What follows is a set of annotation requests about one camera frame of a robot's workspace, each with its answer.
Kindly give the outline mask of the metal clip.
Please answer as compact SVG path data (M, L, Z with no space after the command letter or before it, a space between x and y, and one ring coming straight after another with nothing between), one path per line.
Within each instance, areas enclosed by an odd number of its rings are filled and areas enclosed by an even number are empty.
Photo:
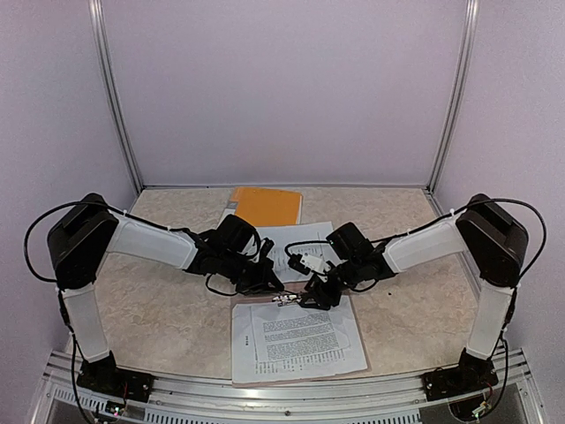
M272 298L272 301L276 303L279 307L284 307L293 304L299 304L302 300L302 296L300 294L279 294Z

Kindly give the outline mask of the white printed paper sheets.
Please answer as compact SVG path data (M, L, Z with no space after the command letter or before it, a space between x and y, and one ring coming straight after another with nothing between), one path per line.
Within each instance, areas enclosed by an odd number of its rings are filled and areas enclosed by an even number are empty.
M275 243L267 257L274 262L274 272L283 284L307 281L309 278L288 265L290 257L284 251L288 244L317 240L316 244L289 247L289 253L313 255L323 261L331 261L335 265L340 262L332 247L326 243L326 236L333 230L334 226L331 222L259 227L257 229L262 239L271 239Z

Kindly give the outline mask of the orange file folder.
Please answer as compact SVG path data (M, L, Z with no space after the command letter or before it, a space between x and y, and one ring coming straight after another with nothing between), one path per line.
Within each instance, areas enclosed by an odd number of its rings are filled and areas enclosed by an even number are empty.
M236 187L220 221L238 216L255 227L297 225L301 221L303 195L298 192L254 187Z

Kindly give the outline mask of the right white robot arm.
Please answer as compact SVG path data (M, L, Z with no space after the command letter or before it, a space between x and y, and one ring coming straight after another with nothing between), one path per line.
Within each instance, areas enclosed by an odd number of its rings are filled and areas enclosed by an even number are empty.
M527 230L501 201L477 194L464 207L377 244L354 223L343 224L326 240L341 262L314 272L300 297L304 308L329 310L344 291L355 291L361 283L377 284L421 264L468 255L480 280L478 309L459 363L449 373L461 392L493 373L492 356L514 311L529 243Z

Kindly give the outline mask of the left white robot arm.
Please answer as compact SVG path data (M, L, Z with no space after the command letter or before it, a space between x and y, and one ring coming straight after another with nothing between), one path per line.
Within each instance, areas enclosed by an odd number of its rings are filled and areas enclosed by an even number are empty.
M102 327L96 285L109 278L117 258L149 261L190 275L220 276L237 295L281 292L269 258L274 243L247 221L229 215L213 229L196 232L152 223L111 207L98 193L66 205L49 230L48 250L59 298L74 332L80 370L101 390L117 391L124 375Z

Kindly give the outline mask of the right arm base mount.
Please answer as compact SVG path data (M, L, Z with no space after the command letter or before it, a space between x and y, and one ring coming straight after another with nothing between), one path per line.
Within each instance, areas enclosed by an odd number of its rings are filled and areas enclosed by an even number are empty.
M493 371L479 373L471 369L453 367L422 375L427 401L453 398L495 386L498 376Z

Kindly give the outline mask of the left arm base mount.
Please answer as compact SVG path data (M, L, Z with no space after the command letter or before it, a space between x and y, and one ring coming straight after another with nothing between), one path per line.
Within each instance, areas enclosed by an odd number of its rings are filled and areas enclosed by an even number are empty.
M141 403L148 402L153 383L154 376L148 373L95 364L84 364L77 377L80 388Z

